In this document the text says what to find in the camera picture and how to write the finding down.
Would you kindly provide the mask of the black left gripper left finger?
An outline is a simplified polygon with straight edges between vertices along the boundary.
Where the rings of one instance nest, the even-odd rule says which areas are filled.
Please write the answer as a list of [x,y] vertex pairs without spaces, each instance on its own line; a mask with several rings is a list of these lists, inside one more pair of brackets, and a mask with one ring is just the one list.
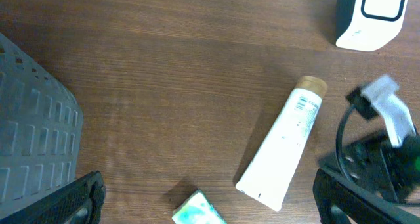
[[106,187],[92,171],[28,207],[2,218],[2,224],[99,224]]

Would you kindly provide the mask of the white barcode scanner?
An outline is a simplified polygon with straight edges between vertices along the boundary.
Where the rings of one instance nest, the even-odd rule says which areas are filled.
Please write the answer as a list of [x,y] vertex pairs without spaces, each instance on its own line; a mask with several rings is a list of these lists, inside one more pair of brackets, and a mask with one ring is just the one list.
[[375,51],[402,29],[408,0],[337,0],[335,45]]

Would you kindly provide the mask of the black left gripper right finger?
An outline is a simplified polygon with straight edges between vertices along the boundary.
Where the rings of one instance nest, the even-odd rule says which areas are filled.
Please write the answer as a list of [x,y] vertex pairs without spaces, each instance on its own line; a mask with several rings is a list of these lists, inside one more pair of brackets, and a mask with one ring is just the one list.
[[416,215],[380,199],[327,168],[317,170],[312,192],[322,224],[351,224],[353,221],[419,223],[419,217]]

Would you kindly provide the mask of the white cosmetic tube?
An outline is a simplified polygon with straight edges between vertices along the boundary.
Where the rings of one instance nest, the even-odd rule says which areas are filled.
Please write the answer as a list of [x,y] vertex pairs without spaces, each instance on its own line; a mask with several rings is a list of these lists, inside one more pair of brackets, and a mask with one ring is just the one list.
[[301,77],[236,188],[278,212],[327,92],[327,83]]

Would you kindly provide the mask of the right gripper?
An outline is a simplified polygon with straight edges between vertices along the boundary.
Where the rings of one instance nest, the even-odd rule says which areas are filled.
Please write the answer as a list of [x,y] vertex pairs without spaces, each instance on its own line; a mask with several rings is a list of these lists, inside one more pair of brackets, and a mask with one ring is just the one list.
[[394,204],[419,203],[419,136],[394,148],[378,130],[343,147],[343,168],[350,180]]

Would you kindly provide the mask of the grey plastic mesh basket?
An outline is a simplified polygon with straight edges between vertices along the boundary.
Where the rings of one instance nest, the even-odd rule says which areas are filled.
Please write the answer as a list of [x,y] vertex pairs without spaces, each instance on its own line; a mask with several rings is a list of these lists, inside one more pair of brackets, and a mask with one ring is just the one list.
[[82,127],[74,95],[2,35],[2,218],[74,181]]

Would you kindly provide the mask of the teal tissue pack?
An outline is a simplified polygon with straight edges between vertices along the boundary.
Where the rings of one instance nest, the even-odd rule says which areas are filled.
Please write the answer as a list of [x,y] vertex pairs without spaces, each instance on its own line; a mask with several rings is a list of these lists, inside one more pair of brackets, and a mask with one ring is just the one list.
[[226,224],[200,189],[173,211],[172,220],[175,224]]

